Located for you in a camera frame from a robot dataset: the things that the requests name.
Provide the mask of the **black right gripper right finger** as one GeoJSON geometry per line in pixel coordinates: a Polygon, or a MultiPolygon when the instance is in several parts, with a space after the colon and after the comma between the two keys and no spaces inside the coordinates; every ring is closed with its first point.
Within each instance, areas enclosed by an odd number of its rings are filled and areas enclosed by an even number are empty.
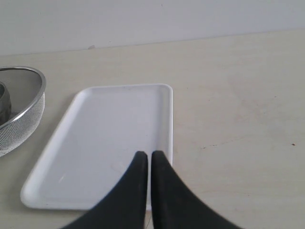
{"type": "Polygon", "coordinates": [[[151,160],[151,203],[155,229],[238,229],[204,204],[180,179],[163,151],[151,160]]]}

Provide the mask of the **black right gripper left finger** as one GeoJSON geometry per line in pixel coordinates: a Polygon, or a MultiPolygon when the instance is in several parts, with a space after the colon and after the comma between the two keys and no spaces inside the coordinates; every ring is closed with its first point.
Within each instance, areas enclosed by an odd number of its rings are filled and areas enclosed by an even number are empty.
{"type": "Polygon", "coordinates": [[[92,209],[65,229],[143,229],[148,181],[148,158],[135,153],[113,189],[92,209]]]}

